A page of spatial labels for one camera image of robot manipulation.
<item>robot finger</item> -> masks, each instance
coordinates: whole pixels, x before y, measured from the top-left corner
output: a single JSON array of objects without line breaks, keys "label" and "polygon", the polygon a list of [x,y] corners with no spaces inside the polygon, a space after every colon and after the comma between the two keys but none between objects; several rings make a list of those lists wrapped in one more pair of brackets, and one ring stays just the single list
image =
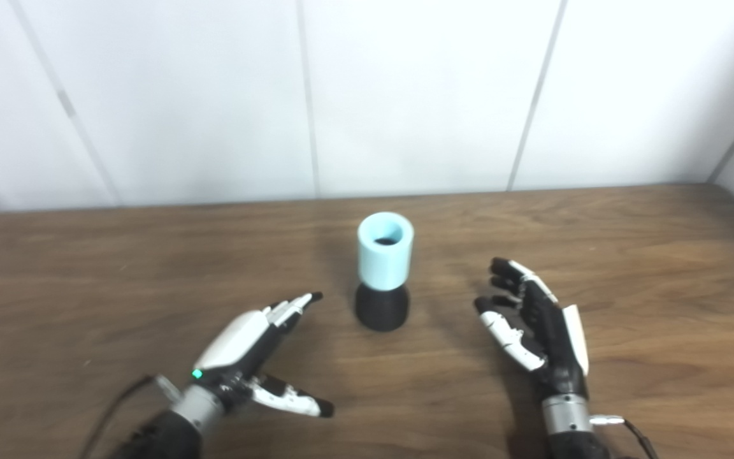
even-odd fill
[{"label": "robot finger", "polygon": [[269,323],[280,328],[283,333],[288,333],[296,326],[296,323],[302,317],[302,313],[304,313],[308,305],[313,302],[318,302],[321,298],[322,294],[320,291],[305,293],[303,296],[289,300],[289,302],[280,302],[276,305],[268,306],[263,310],[263,313],[266,314]]},{"label": "robot finger", "polygon": [[494,295],[492,296],[492,302],[495,305],[506,308],[519,308],[522,305],[522,299],[510,293],[507,295]]},{"label": "robot finger", "polygon": [[526,268],[524,265],[521,265],[512,259],[499,258],[499,256],[492,259],[492,265],[489,270],[492,274],[508,279],[515,285],[519,285],[521,283],[522,277],[534,274],[532,270]]},{"label": "robot finger", "polygon": [[501,276],[492,276],[492,278],[489,279],[489,283],[497,288],[508,291],[508,293],[514,296],[517,296],[519,294],[519,285],[515,284],[510,279]]},{"label": "robot finger", "polygon": [[533,276],[532,279],[525,281],[522,285],[522,291],[524,292],[524,299],[528,303],[551,302],[553,305],[557,304],[557,297],[554,296],[554,293],[551,293],[550,288],[538,276]]},{"label": "robot finger", "polygon": [[333,416],[334,406],[329,401],[294,389],[290,384],[271,375],[266,375],[262,381],[254,379],[250,388],[251,399],[266,407],[318,418]]},{"label": "robot finger", "polygon": [[501,348],[530,372],[544,367],[547,359],[542,346],[535,340],[525,337],[522,330],[513,328],[502,314],[495,311],[495,306],[492,300],[485,296],[475,300],[475,308],[480,314],[481,322],[486,325]]}]

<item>black cone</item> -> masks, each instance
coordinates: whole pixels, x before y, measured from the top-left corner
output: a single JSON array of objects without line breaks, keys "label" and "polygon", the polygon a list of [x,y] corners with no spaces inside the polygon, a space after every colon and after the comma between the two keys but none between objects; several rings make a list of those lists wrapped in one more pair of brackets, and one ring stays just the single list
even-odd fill
[{"label": "black cone", "polygon": [[410,311],[410,293],[404,285],[389,291],[360,284],[356,290],[356,317],[376,332],[391,332],[404,325]]}]

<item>metal cylinder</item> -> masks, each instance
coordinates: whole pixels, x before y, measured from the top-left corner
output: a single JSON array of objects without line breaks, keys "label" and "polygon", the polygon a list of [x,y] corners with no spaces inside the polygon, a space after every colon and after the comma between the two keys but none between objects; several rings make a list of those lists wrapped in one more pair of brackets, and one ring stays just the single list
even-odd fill
[{"label": "metal cylinder", "polygon": [[206,436],[208,430],[222,418],[224,409],[222,404],[212,392],[203,387],[192,384],[183,398],[173,404],[169,410],[183,416],[194,426],[201,436]]},{"label": "metal cylinder", "polygon": [[554,395],[542,401],[542,416],[548,435],[560,432],[591,432],[588,400],[574,394]]}]

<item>black cable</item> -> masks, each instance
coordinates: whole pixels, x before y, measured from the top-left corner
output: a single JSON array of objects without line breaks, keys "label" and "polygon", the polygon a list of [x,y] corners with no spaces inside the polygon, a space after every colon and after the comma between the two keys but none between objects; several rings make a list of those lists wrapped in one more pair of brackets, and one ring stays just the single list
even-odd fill
[{"label": "black cable", "polygon": [[642,445],[642,449],[644,450],[644,453],[647,454],[647,457],[650,459],[659,459],[659,456],[656,455],[656,450],[653,449],[653,445],[650,443],[650,439],[642,435],[642,431],[639,430],[638,427],[628,420],[624,420],[624,426],[633,432],[633,435],[636,435],[638,444]]},{"label": "black cable", "polygon": [[78,459],[87,459],[87,457],[90,456],[94,446],[96,446],[96,442],[98,442],[98,439],[101,437],[102,433],[104,433],[104,427],[106,427],[107,422],[110,421],[110,418],[115,414],[120,404],[154,380],[155,377],[153,375],[143,375],[139,380],[126,387],[123,392],[120,392],[120,394],[113,400],[113,403],[110,404],[110,407],[108,407],[104,414],[101,415],[96,427],[94,427],[90,436],[87,438],[87,442],[84,444],[81,454],[78,455]]}]

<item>robotic hand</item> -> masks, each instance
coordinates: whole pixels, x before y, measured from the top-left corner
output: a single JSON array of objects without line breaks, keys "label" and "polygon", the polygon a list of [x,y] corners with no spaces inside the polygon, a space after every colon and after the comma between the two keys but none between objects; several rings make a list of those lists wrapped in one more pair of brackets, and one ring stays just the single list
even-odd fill
[{"label": "robotic hand", "polygon": [[321,293],[306,293],[234,319],[194,364],[191,386],[182,395],[172,387],[171,407],[143,425],[111,458],[197,459],[208,430],[249,400],[273,409],[330,418],[334,410],[330,402],[277,378],[257,375],[308,305],[321,297]]},{"label": "robotic hand", "polygon": [[[475,307],[503,350],[530,373],[542,401],[551,456],[609,459],[608,448],[594,435],[588,413],[588,355],[577,306],[560,308],[539,276],[516,261],[495,258],[491,272],[492,285],[501,288],[502,294],[481,296]],[[533,337],[513,328],[499,312],[501,308],[519,314]],[[595,416],[593,420],[614,424],[616,418]]]}]

